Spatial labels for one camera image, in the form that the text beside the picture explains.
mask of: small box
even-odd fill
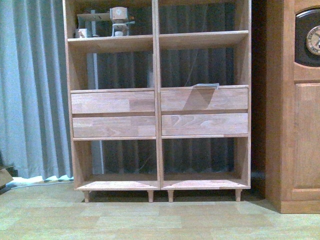
[[[0,188],[7,183],[10,183],[12,180],[12,176],[6,169],[0,169]]]

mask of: drawer front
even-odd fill
[[[76,117],[74,138],[121,138],[156,136],[154,116]]]
[[[248,133],[248,114],[163,115],[162,135],[229,135]]]
[[[248,111],[248,89],[162,90],[163,115]]]
[[[72,93],[72,114],[155,112],[154,91]]]

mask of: wooden leg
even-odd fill
[[[169,203],[174,202],[174,190],[168,190]]]
[[[84,202],[87,204],[90,202],[90,191],[83,191],[84,194]]]
[[[242,189],[235,190],[235,201],[241,202],[241,192],[242,192]]]
[[[153,190],[148,191],[148,197],[149,197],[149,203],[153,203],[154,202],[154,191]]]

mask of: gray curtain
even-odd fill
[[[151,8],[131,11],[136,21],[131,33],[151,34]],[[62,12],[61,0],[0,1],[0,150],[4,163],[25,178],[72,174]],[[230,3],[161,7],[161,33],[233,30],[233,12]],[[109,27],[101,29],[108,32]],[[89,55],[89,86],[152,87],[151,56]],[[230,85],[233,51],[161,51],[161,74],[163,87]],[[232,139],[168,139],[163,149],[166,173],[233,168]],[[157,172],[154,140],[94,141],[92,150],[95,174]]]
[[[160,33],[232,31],[232,3],[160,7]],[[151,34],[151,9],[131,9],[137,25],[132,35]],[[147,52],[98,54],[97,88],[146,88]],[[161,51],[162,87],[198,83],[234,83],[233,49],[211,48]],[[234,167],[232,138],[167,139],[163,141],[165,173],[228,172]],[[93,172],[156,173],[154,140],[103,141],[93,144]]]
[[[0,150],[18,175],[72,175],[62,0],[0,1]]]

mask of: blue curtain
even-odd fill
[[[0,0],[0,67],[4,164],[71,176],[62,0]]]

